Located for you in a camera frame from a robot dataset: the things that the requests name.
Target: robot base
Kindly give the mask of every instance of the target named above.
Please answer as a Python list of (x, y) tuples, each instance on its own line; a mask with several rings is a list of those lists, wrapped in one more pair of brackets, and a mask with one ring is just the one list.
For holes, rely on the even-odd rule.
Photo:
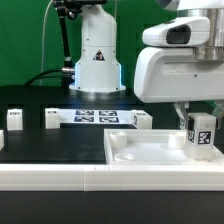
[(117, 90), (114, 92), (87, 92), (75, 89), (69, 89), (69, 92), (72, 96), (77, 96), (85, 99), (92, 100), (110, 100), (126, 95), (126, 88)]

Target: blue light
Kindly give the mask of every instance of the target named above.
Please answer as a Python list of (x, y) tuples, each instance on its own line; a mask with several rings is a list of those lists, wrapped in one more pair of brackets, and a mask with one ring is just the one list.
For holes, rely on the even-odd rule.
[(121, 84), (121, 74), (122, 74), (122, 67), (121, 67), (121, 65), (119, 65), (119, 70), (120, 70), (120, 87), (122, 86), (122, 84)]

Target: white tray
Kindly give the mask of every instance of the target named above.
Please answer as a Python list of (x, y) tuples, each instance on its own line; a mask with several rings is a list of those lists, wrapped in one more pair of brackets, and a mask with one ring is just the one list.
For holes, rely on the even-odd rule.
[[(127, 144), (114, 147), (111, 135), (125, 133)], [(170, 148), (169, 135), (180, 130), (115, 130), (106, 129), (104, 132), (104, 147), (107, 164), (110, 165), (218, 165), (224, 164), (224, 155), (213, 147), (209, 160), (194, 160), (188, 155), (191, 143), (183, 148)]]

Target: white plastic housing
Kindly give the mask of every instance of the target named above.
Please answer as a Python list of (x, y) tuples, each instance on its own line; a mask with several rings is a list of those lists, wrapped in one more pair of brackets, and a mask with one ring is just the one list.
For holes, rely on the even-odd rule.
[(224, 0), (181, 0), (178, 10), (222, 8), (224, 8)]
[(224, 98), (224, 63), (200, 62), (192, 48), (145, 48), (139, 55), (134, 81), (145, 103)]
[[(168, 44), (167, 34), (170, 29), (187, 25), (191, 30), (187, 44)], [(198, 46), (206, 43), (210, 36), (210, 20), (206, 17), (179, 17), (171, 23), (163, 23), (146, 29), (143, 32), (143, 42), (151, 46), (178, 47)]]
[(82, 55), (70, 89), (94, 93), (125, 89), (116, 59), (116, 21), (100, 5), (84, 7), (82, 16)]

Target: black cable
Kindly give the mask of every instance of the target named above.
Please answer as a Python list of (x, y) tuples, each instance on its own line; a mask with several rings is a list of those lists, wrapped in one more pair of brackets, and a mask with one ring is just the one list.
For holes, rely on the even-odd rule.
[(24, 83), (24, 86), (30, 86), (35, 80), (40, 79), (41, 77), (44, 78), (43, 76), (50, 74), (50, 73), (55, 73), (55, 72), (61, 72), (61, 68), (56, 68), (56, 69), (50, 69), (45, 72), (40, 73), (39, 75), (36, 75), (32, 79), (28, 80), (26, 83)]

